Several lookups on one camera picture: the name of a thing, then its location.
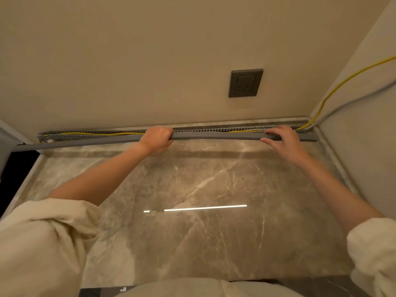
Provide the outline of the person's right hand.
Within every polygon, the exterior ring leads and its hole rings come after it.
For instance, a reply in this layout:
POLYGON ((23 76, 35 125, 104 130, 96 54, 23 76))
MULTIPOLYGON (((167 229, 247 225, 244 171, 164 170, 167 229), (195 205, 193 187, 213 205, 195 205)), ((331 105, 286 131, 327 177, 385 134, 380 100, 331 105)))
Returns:
POLYGON ((301 145, 298 134, 289 126, 281 125, 267 129, 266 134, 276 134, 281 137, 283 150, 275 150, 283 159, 296 166, 302 166, 310 160, 309 154, 301 145))

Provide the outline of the cream white garment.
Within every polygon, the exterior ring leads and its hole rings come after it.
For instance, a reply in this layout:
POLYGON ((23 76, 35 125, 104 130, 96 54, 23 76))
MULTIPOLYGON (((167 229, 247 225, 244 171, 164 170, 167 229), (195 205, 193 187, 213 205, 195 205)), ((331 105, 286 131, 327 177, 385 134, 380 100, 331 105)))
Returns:
MULTIPOLYGON (((347 234, 353 282, 371 297, 396 297, 396 221, 370 206, 347 234)), ((45 199, 18 206, 0 222, 0 297, 78 297, 100 210, 45 199)), ((282 285, 182 278, 136 286, 116 297, 302 297, 282 285)))

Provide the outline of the person's right forearm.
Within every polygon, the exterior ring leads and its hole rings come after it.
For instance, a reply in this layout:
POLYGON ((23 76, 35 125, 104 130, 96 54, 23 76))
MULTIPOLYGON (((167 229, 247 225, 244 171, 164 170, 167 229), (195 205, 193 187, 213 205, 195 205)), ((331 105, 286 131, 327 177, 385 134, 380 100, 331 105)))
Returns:
POLYGON ((346 235, 369 219, 385 217, 372 205, 353 194, 311 156, 303 154, 293 163, 308 177, 346 235))

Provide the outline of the person's left forearm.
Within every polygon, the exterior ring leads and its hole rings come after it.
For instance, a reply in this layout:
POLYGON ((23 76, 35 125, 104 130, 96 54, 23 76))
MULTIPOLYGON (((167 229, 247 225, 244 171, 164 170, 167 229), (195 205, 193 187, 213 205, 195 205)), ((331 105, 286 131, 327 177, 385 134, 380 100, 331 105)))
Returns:
POLYGON ((152 151, 147 143, 135 143, 123 153, 62 184, 47 198, 86 201, 99 206, 152 151))

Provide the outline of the person's left hand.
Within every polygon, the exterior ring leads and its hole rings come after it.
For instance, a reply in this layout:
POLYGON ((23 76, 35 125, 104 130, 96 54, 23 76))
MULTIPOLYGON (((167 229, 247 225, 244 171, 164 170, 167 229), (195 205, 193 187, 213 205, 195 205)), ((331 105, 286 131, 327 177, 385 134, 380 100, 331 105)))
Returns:
POLYGON ((147 155, 159 154, 173 143, 172 134, 170 127, 152 127, 146 130, 138 144, 147 155))

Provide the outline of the grey cable duct cover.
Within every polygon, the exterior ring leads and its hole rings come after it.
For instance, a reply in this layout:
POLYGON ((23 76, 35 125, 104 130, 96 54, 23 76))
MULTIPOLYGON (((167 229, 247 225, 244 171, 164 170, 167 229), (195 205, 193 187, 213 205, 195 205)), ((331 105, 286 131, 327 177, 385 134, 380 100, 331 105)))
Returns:
MULTIPOLYGON (((40 144, 25 144, 15 146, 11 152, 23 152, 31 150, 49 150, 61 149, 82 146, 94 146, 104 144, 119 144, 119 143, 135 143, 141 139, 142 135, 124 135, 116 137, 105 137, 95 139, 81 139, 71 141, 61 141, 54 143, 40 143, 40 144)), ((222 133, 222 132, 173 132, 171 140, 260 140, 268 138, 274 141, 281 141, 281 137, 276 134, 255 133, 255 132, 240 132, 240 133, 222 133)))

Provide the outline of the dark grey wall socket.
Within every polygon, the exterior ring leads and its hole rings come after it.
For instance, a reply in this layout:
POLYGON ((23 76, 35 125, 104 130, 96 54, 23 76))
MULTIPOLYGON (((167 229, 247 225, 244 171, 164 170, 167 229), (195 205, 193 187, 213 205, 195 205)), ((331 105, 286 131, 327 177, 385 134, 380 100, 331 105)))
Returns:
POLYGON ((230 77, 229 98, 254 97, 257 95, 264 70, 233 70, 230 77))

